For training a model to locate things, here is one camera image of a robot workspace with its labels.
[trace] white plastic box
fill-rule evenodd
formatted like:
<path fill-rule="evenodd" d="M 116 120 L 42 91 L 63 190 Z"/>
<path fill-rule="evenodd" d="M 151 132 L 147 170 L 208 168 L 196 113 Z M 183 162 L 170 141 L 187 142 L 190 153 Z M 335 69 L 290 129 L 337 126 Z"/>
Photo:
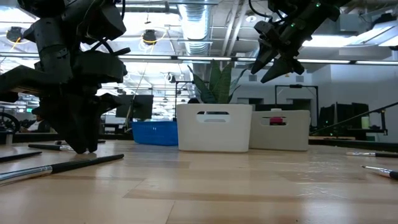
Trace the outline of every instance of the white plastic box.
<path fill-rule="evenodd" d="M 178 148 L 198 152 L 247 152 L 251 114 L 251 105 L 177 105 Z"/>
<path fill-rule="evenodd" d="M 270 118 L 283 118 L 285 125 L 271 126 Z M 310 112 L 256 111 L 252 114 L 250 148 L 307 151 Z"/>

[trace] blue bin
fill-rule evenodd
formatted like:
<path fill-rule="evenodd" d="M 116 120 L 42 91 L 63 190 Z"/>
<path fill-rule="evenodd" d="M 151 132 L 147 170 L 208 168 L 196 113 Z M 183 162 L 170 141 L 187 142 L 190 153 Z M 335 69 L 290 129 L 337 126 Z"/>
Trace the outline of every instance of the blue bin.
<path fill-rule="evenodd" d="M 178 146 L 177 122 L 149 121 L 132 122 L 134 141 L 156 146 Z"/>

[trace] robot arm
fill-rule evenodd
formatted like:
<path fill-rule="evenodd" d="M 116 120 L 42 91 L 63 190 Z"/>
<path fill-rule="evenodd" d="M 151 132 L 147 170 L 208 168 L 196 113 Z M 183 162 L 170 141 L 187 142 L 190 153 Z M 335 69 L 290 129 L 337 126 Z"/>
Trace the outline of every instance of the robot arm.
<path fill-rule="evenodd" d="M 120 105 L 117 96 L 96 96 L 102 83 L 123 82 L 126 66 L 106 40 L 126 28 L 115 0 L 18 0 L 39 17 L 23 38 L 35 42 L 40 61 L 35 69 L 18 66 L 0 76 L 0 100 L 16 101 L 18 93 L 40 98 L 40 115 L 77 152 L 97 150 L 100 117 Z M 81 43 L 100 41 L 109 53 L 82 52 Z"/>
<path fill-rule="evenodd" d="M 260 51 L 251 73 L 255 74 L 272 59 L 273 66 L 261 79 L 268 82 L 289 72 L 302 74 L 304 67 L 294 57 L 299 55 L 299 48 L 327 19 L 337 21 L 340 7 L 351 0 L 269 0 L 268 8 L 276 12 L 280 21 L 272 22 L 272 18 L 258 22 L 254 28 L 260 34 Z M 282 18 L 280 11 L 287 16 Z"/>

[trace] wooden table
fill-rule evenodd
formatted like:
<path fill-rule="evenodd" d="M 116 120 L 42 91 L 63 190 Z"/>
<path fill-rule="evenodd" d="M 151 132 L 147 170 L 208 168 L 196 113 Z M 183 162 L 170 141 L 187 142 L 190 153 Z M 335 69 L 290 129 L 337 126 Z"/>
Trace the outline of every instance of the wooden table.
<path fill-rule="evenodd" d="M 0 155 L 38 151 L 13 146 L 0 147 Z M 0 164 L 0 172 L 95 155 L 126 156 L 0 187 L 0 223 L 398 223 L 398 182 L 360 168 L 398 170 L 398 160 L 311 148 L 207 154 L 107 141 L 90 155 L 43 151 Z"/>

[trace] fluorescent light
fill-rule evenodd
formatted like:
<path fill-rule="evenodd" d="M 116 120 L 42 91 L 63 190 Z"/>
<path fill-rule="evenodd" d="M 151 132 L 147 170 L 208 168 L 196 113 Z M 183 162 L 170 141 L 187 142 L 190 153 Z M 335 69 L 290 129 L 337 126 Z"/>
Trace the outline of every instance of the fluorescent light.
<path fill-rule="evenodd" d="M 238 58 L 239 62 L 255 62 L 256 58 Z"/>
<path fill-rule="evenodd" d="M 380 34 L 386 32 L 387 30 L 389 30 L 393 27 L 394 26 L 387 26 L 387 27 L 379 27 L 379 28 L 375 28 L 373 30 L 369 30 L 369 31 L 355 37 L 354 41 L 350 42 L 349 44 L 350 45 L 365 44 L 369 40 L 379 36 Z"/>
<path fill-rule="evenodd" d="M 319 59 L 297 59 L 302 63 L 338 63 L 345 64 L 349 63 L 349 60 L 319 60 Z"/>
<path fill-rule="evenodd" d="M 381 47 L 395 47 L 398 45 L 398 36 L 393 37 L 387 41 L 385 41 L 384 43 L 380 44 L 379 46 Z"/>
<path fill-rule="evenodd" d="M 313 35 L 312 40 L 306 40 L 303 47 L 344 47 L 352 41 L 352 37 L 338 35 Z"/>
<path fill-rule="evenodd" d="M 143 59 L 143 60 L 170 60 L 171 56 L 157 56 L 157 55 L 120 55 L 120 59 Z"/>
<path fill-rule="evenodd" d="M 398 62 L 383 62 L 383 61 L 357 61 L 357 65 L 398 65 Z"/>
<path fill-rule="evenodd" d="M 178 56 L 179 60 L 216 60 L 216 61 L 230 61 L 230 57 L 196 57 L 196 56 Z"/>
<path fill-rule="evenodd" d="M 10 53 L 10 52 L 0 52 L 1 57 L 25 57 L 25 58 L 39 58 L 37 53 Z"/>

